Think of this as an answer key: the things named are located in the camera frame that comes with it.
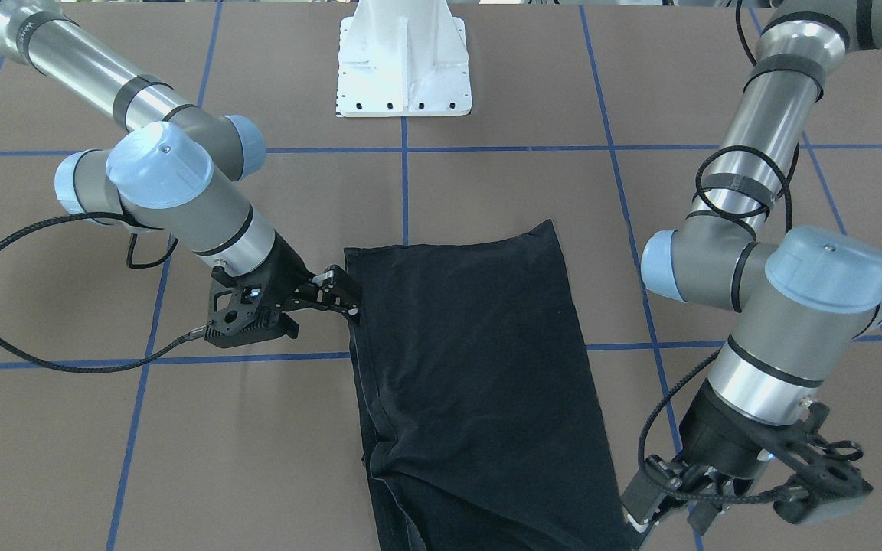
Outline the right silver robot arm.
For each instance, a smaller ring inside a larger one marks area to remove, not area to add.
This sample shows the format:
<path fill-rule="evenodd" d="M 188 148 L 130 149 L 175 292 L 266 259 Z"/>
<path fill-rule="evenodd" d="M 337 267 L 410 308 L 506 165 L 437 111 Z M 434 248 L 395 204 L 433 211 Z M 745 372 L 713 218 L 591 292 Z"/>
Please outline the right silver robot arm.
<path fill-rule="evenodd" d="M 56 1 L 0 1 L 0 55 L 53 78 L 126 130 L 111 150 L 70 155 L 55 193 L 69 220 L 164 230 L 211 268 L 205 327 L 220 348 L 294 338 L 292 311 L 358 318 L 361 287 L 340 266 L 309 271 L 236 184 L 265 164 L 245 116 L 212 116 L 70 20 Z"/>

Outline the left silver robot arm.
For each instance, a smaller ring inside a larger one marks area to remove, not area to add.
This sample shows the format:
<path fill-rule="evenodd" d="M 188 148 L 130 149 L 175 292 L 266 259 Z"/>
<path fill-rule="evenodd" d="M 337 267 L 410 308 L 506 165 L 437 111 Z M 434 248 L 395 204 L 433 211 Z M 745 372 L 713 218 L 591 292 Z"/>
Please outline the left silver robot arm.
<path fill-rule="evenodd" d="M 634 550 L 676 510 L 691 508 L 701 536 L 733 505 L 770 504 L 808 524 L 853 513 L 872 493 L 855 467 L 861 446 L 820 435 L 829 408 L 816 395 L 851 341 L 882 325 L 882 250 L 791 220 L 778 245 L 757 230 L 778 202 L 792 208 L 799 136 L 827 78 L 847 53 L 878 49 L 882 1 L 781 1 L 750 52 L 724 143 L 697 168 L 691 212 L 644 248 L 649 292 L 740 317 L 648 415 L 622 495 Z M 652 423 L 700 372 L 682 450 L 647 455 Z"/>

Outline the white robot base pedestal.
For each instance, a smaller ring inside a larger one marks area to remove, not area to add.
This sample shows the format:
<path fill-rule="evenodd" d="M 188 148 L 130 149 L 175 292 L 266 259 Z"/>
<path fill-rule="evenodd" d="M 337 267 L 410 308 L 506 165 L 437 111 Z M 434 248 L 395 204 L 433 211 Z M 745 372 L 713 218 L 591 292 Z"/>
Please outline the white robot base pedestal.
<path fill-rule="evenodd" d="M 446 1 L 361 1 L 339 24 L 336 116 L 465 116 L 466 25 Z"/>

